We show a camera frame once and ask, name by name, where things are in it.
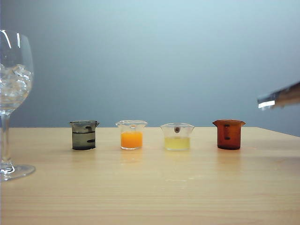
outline yellow liquid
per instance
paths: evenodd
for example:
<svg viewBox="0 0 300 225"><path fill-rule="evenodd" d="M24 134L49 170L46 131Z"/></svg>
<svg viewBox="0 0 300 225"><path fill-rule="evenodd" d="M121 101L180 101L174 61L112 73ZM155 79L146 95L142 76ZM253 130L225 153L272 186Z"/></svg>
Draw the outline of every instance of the yellow liquid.
<svg viewBox="0 0 300 225"><path fill-rule="evenodd" d="M186 150L189 149L189 137L166 137L165 148L167 150Z"/></svg>

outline wine glass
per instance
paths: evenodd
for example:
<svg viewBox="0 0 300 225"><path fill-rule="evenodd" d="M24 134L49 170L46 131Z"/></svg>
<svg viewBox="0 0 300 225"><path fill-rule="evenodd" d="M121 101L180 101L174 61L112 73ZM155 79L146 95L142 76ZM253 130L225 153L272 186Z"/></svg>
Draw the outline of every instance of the wine glass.
<svg viewBox="0 0 300 225"><path fill-rule="evenodd" d="M33 63L26 36L0 30L1 181L26 176L31 165L14 165L9 151L9 116L28 96L33 81Z"/></svg>

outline clear beaker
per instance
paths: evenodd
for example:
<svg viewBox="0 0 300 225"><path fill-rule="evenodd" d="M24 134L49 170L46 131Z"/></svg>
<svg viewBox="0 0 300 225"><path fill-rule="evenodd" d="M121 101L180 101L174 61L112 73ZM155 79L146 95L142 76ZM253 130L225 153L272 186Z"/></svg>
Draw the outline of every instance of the clear beaker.
<svg viewBox="0 0 300 225"><path fill-rule="evenodd" d="M148 123L143 120L121 120L116 126L121 129L121 148L134 150L143 145L143 128Z"/></svg>
<svg viewBox="0 0 300 225"><path fill-rule="evenodd" d="M167 123L161 125L165 135L165 149L188 150L190 148L190 134L194 126L187 123Z"/></svg>

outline glass beaker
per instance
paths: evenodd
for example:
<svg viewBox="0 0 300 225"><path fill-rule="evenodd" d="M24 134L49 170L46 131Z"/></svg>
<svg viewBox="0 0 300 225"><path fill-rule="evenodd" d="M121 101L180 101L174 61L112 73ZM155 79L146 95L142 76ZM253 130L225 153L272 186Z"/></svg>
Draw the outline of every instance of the glass beaker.
<svg viewBox="0 0 300 225"><path fill-rule="evenodd" d="M240 149L240 130L246 123L241 120L216 120L217 146L220 149Z"/></svg>
<svg viewBox="0 0 300 225"><path fill-rule="evenodd" d="M72 149L87 150L96 147L95 130L100 123L96 120L70 122L72 127Z"/></svg>
<svg viewBox="0 0 300 225"><path fill-rule="evenodd" d="M121 120L116 126L121 128L121 148L134 150L143 145L143 128L148 123L143 120Z"/></svg>
<svg viewBox="0 0 300 225"><path fill-rule="evenodd" d="M190 148L190 134L194 126L187 123L167 123L161 125L165 135L165 149L188 150Z"/></svg>

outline beaker rim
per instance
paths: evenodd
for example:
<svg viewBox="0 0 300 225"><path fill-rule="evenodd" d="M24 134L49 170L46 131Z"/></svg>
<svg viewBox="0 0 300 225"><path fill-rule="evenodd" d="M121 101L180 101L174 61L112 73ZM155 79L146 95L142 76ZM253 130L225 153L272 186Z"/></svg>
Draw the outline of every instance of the beaker rim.
<svg viewBox="0 0 300 225"><path fill-rule="evenodd" d="M76 121L71 121L69 123L100 123L97 120L76 120Z"/></svg>
<svg viewBox="0 0 300 225"><path fill-rule="evenodd" d="M144 120L120 120L119 122L116 122L116 126L117 125L140 125L140 124L143 124L143 125L147 125L148 123Z"/></svg>
<svg viewBox="0 0 300 225"><path fill-rule="evenodd" d="M213 121L214 125L216 125L217 123L235 123L235 124L242 124L242 126L246 124L244 121L241 121L241 120L232 120L232 119L225 119L225 120L216 120L216 121Z"/></svg>
<svg viewBox="0 0 300 225"><path fill-rule="evenodd" d="M190 125L188 123L166 123L164 125L160 126L161 128L167 127L167 128L175 128L175 127L181 127L181 128L194 128L193 125Z"/></svg>

